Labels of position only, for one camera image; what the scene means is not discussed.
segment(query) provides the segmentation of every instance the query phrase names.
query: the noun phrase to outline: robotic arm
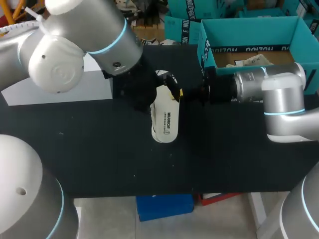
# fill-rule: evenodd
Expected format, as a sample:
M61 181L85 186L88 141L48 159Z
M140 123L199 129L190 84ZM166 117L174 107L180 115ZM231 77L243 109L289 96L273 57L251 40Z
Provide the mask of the robotic arm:
M39 28L14 30L2 38L0 90L30 77L47 92L67 92L82 78L83 56L88 53L110 76L127 79L126 93L137 108L154 102L156 87L162 83L112 0L46 0L45 4L51 16L44 21L35 15ZM131 88L138 89L143 100Z

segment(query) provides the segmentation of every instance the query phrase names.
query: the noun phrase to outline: teal cardboard box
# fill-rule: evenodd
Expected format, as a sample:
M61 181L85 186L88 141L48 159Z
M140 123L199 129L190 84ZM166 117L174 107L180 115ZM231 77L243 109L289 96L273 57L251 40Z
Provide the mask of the teal cardboard box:
M311 33L315 36L319 36L319 16L314 17L311 13L306 13L306 16L304 17L304 21L306 25L309 27Z
M286 16L304 17L308 11L308 0L285 0L283 4L283 13Z
M244 6L243 0L168 0L173 17L198 21L225 18Z
M165 38L182 44L197 44L200 22L165 16Z
M300 63L306 71L305 94L314 94L318 89L319 43L301 18L256 17L201 22L197 56L202 69L217 67L214 55L216 57L221 52L256 51L291 54L292 61ZM233 74L255 67L258 66L217 67L217 74Z
M279 8L266 8L259 10L247 10L247 7L238 12L237 17L270 17L270 16L285 16L283 11Z

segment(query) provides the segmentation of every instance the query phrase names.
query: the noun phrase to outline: blue plastic crate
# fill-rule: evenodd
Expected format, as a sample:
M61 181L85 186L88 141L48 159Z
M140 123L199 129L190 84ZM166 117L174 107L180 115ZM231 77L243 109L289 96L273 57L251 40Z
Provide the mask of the blue plastic crate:
M139 196L136 205L140 221L149 221L191 213L194 200L191 195Z

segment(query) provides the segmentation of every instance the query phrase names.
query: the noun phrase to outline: blue led ring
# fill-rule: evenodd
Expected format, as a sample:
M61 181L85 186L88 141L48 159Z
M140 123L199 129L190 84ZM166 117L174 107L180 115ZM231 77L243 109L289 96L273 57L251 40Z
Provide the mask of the blue led ring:
M292 114L297 114L297 113L301 113L304 112L305 109L299 110L299 111L290 111L290 112L283 112L283 113L266 113L265 115L267 116L282 116L282 115L292 115Z
M121 32L121 34L118 36L118 38L115 39L115 41L113 41L110 45L108 45L107 47L103 48L102 50L99 50L99 51L88 51L89 54L100 54L100 53L103 53L105 51L108 51L110 50L116 43L118 43L118 41L121 39L121 37L124 35L124 32L126 30L126 26L127 26L127 22L126 22L126 19L124 18L124 27L123 27L123 30Z

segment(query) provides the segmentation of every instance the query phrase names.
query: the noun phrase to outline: black table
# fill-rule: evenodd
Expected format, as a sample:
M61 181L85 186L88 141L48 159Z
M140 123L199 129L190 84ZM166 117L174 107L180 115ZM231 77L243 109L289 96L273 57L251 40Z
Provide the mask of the black table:
M196 86L196 46L148 46L157 69ZM319 106L306 97L306 108ZM151 119L122 99L8 107L0 133L28 142L71 197L288 191L318 162L317 142L266 136L261 103L187 107L171 144L151 136Z

